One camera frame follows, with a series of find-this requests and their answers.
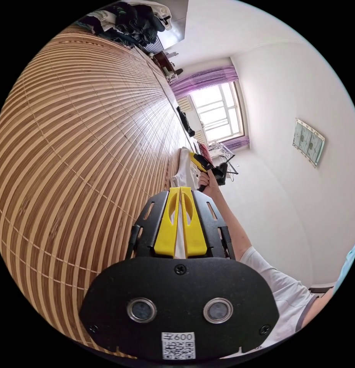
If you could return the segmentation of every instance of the window frame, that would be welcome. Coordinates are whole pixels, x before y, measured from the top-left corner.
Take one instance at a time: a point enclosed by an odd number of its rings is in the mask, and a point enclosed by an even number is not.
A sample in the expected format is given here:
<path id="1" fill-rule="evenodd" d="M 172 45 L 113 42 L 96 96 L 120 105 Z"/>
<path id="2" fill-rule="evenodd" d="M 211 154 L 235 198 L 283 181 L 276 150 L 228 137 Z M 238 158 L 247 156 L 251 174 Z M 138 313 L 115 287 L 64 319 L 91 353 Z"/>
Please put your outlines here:
<path id="1" fill-rule="evenodd" d="M 221 94 L 221 98 L 222 99 L 221 100 L 218 100 L 218 101 L 214 101 L 214 102 L 208 103 L 206 105 L 197 106 L 196 105 L 196 102 L 194 100 L 194 97 L 193 97 L 193 93 L 190 94 L 190 98 L 191 98 L 191 100 L 193 102 L 193 106 L 194 106 L 195 112 L 198 115 L 198 118 L 199 118 L 199 121 L 201 123 L 202 129 L 203 129 L 203 131 L 204 131 L 204 133 L 205 133 L 205 135 L 207 137 L 207 141 L 208 141 L 209 144 L 212 143 L 212 142 L 214 142 L 214 141 L 225 141 L 225 140 L 228 140 L 228 139 L 231 139 L 231 138 L 234 138 L 234 137 L 240 137 L 240 136 L 245 135 L 244 126 L 243 126 L 243 122 L 242 122 L 242 118 L 241 118 L 241 107 L 240 107 L 240 102 L 239 102 L 239 97 L 238 97 L 237 89 L 236 89 L 236 86 L 235 86 L 235 82 L 228 82 L 227 83 L 229 85 L 229 87 L 230 87 L 231 95 L 232 95 L 233 101 L 234 101 L 234 105 L 233 106 L 230 106 L 230 107 L 228 107 L 228 104 L 227 104 L 227 101 L 226 101 L 226 97 L 225 97 L 225 94 L 224 94 L 224 91 L 223 91 L 223 88 L 222 88 L 222 85 L 223 84 L 226 84 L 226 83 L 222 83 L 222 84 L 216 85 L 219 88 L 219 91 L 220 91 L 220 94 Z M 222 102 L 223 103 L 223 106 L 216 107 L 216 108 L 213 108 L 213 109 L 204 111 L 202 113 L 199 113 L 198 112 L 198 109 L 203 108 L 203 107 L 207 107 L 209 105 L 216 104 L 218 102 Z M 214 121 L 214 122 L 211 122 L 209 124 L 204 124 L 203 123 L 202 118 L 201 118 L 201 114 L 204 114 L 204 113 L 207 113 L 207 112 L 210 112 L 210 111 L 214 111 L 214 110 L 217 110 L 217 109 L 222 108 L 222 107 L 225 109 L 225 114 L 226 114 L 226 117 L 225 118 L 219 119 L 219 120 Z M 236 117 L 237 117 L 237 120 L 238 120 L 239 131 L 237 133 L 234 133 L 233 132 L 232 122 L 231 122 L 231 118 L 230 118 L 230 114 L 229 114 L 229 111 L 232 110 L 232 109 L 235 110 Z M 207 132 L 210 131 L 210 130 L 212 130 L 212 129 L 217 128 L 217 126 L 212 127 L 212 128 L 209 128 L 209 126 L 216 125 L 217 123 L 223 122 L 225 120 L 227 120 L 227 125 L 230 128 L 230 134 L 227 135 L 227 136 L 224 136 L 224 137 L 215 139 L 215 140 L 209 140 L 208 139 L 208 136 L 207 136 Z"/>

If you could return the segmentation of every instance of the bamboo mat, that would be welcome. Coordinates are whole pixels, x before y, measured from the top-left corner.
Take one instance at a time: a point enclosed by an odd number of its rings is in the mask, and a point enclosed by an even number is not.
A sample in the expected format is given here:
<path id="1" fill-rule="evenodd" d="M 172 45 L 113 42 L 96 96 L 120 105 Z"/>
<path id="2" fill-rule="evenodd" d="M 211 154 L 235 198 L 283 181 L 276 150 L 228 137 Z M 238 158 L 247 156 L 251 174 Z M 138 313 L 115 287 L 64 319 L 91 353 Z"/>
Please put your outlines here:
<path id="1" fill-rule="evenodd" d="M 1 111 L 2 257 L 41 316 L 100 351 L 78 309 L 178 169 L 189 141 L 176 106 L 145 55 L 71 27 L 28 64 Z"/>

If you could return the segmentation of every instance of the pillow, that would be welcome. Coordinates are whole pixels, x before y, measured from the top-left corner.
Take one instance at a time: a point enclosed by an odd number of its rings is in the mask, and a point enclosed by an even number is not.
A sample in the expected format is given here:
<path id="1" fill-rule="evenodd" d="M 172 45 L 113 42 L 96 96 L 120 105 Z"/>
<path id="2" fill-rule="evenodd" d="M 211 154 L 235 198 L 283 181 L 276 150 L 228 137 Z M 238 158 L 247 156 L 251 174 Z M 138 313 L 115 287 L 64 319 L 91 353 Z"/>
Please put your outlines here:
<path id="1" fill-rule="evenodd" d="M 200 149 L 200 152 L 201 152 L 201 155 L 207 160 L 209 161 L 212 165 L 213 165 L 213 160 L 212 160 L 212 157 L 209 153 L 209 149 L 206 145 L 198 142 L 198 145 L 199 145 L 199 149 Z"/>

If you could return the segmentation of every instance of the qr code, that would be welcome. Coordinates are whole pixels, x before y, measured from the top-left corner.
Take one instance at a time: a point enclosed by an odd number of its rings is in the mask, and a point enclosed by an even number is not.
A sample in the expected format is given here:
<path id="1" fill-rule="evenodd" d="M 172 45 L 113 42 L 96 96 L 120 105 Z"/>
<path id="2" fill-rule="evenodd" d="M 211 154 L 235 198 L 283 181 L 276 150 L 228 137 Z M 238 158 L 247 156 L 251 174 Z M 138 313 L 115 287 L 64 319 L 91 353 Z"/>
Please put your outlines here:
<path id="1" fill-rule="evenodd" d="M 194 333 L 162 333 L 163 359 L 195 359 Z"/>

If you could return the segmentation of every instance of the framed picture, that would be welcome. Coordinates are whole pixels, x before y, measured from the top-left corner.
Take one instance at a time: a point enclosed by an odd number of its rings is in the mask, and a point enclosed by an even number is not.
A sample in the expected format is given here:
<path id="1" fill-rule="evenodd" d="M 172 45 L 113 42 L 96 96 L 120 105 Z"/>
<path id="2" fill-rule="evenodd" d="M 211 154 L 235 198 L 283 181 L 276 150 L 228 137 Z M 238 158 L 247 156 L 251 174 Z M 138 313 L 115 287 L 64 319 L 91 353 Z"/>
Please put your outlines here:
<path id="1" fill-rule="evenodd" d="M 313 167 L 317 167 L 325 138 L 308 124 L 299 119 L 295 120 L 295 134 L 292 145 L 308 159 Z"/>

